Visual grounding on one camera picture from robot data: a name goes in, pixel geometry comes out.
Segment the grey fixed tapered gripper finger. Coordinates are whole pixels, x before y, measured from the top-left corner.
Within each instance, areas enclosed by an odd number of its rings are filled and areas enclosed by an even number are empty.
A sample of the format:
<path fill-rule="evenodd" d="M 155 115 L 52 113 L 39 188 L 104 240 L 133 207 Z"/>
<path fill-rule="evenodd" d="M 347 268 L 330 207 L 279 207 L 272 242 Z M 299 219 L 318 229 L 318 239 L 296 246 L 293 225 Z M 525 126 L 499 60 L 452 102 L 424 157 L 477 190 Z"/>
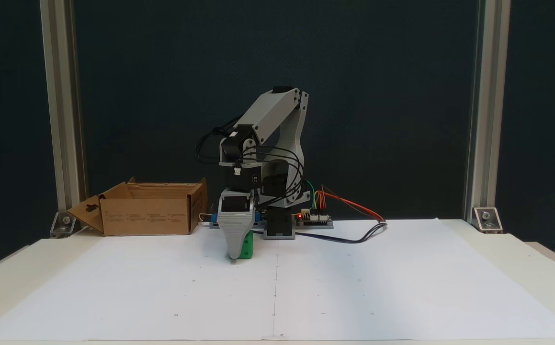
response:
<path fill-rule="evenodd" d="M 245 236 L 254 222 L 254 214 L 218 214 L 218 225 L 225 234 L 227 251 L 231 259 L 239 258 Z"/>

